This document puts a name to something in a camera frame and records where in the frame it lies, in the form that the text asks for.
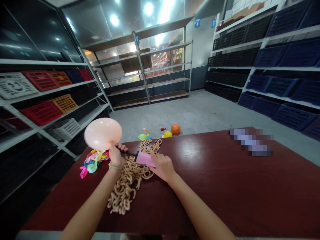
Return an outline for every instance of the white plastic crate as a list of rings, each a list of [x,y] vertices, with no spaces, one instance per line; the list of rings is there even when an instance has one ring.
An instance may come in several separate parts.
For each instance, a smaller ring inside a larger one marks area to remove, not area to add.
[[[39,92],[20,72],[0,73],[0,95],[11,99]]]
[[[81,126],[74,118],[53,123],[47,132],[58,141],[66,141],[74,138],[81,131]]]

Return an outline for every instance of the beige cord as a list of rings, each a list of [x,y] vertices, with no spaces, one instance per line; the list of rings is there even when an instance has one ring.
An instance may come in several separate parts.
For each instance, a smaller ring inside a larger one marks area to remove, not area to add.
[[[142,140],[139,145],[140,151],[149,154],[151,152],[157,153],[160,149],[162,140],[155,140],[154,145],[150,146],[150,149],[147,149],[146,146],[151,142],[151,139]],[[129,211],[130,204],[132,203],[132,200],[130,200],[131,193],[133,192],[133,199],[136,197],[136,190],[130,186],[137,181],[136,189],[139,190],[142,179],[149,179],[153,176],[153,172],[150,170],[149,166],[135,162],[134,158],[134,156],[126,156],[127,161],[124,165],[124,169],[121,171],[120,177],[114,185],[108,200],[108,208],[112,207],[110,213],[118,212],[119,214],[124,215],[126,211]]]

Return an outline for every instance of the green balloon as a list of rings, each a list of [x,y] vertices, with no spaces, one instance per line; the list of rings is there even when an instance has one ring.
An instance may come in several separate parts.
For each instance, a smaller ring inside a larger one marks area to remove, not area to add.
[[[138,139],[141,141],[141,140],[146,140],[147,139],[147,135],[141,133],[139,136],[138,136]]]

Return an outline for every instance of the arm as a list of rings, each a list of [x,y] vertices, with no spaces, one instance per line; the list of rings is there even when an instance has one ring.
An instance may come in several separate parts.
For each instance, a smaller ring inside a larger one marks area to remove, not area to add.
[[[172,161],[168,156],[159,153],[156,155],[151,153],[151,156],[156,168],[150,167],[150,169],[166,181],[176,193],[200,239],[237,239],[220,218],[175,172]]]
[[[128,148],[121,143],[113,145],[109,151],[111,165],[123,167],[125,158],[121,156],[119,149],[127,151]],[[121,169],[109,168],[102,181],[70,220],[60,236],[60,240],[77,239],[89,240],[95,233],[108,199],[116,184]]]

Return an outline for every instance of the pink balloon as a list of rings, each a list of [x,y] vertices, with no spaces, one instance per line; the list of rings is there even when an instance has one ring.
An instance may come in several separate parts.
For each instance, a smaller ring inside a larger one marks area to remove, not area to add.
[[[113,142],[119,142],[122,136],[120,124],[112,118],[98,118],[87,126],[84,140],[89,147],[97,150],[110,149]]]

